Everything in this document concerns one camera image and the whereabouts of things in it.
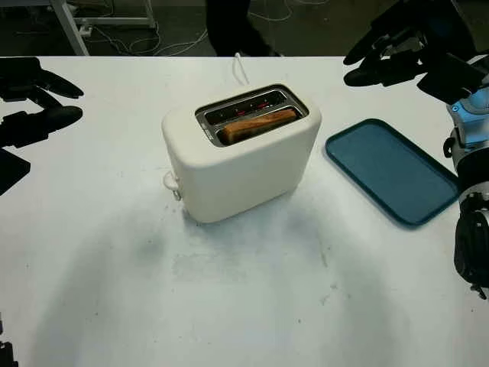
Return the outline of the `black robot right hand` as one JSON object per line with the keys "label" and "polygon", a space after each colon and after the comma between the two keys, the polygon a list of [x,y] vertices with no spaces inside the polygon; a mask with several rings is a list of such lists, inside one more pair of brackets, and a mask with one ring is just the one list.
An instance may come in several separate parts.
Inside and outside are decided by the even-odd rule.
{"label": "black robot right hand", "polygon": [[477,54],[474,38],[454,1],[397,1],[375,18],[343,64],[360,65],[347,86],[392,86],[435,69],[447,56],[464,62]]}

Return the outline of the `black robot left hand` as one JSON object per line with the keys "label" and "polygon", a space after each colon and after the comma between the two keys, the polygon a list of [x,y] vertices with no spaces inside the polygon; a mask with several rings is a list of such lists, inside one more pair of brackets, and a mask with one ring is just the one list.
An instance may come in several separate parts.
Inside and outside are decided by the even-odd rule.
{"label": "black robot left hand", "polygon": [[1,146],[22,148],[48,139],[49,134],[79,121],[78,106],[64,106],[51,94],[78,99],[84,92],[69,80],[45,70],[36,57],[1,59],[1,100],[31,100],[40,112],[16,112],[1,120]]}

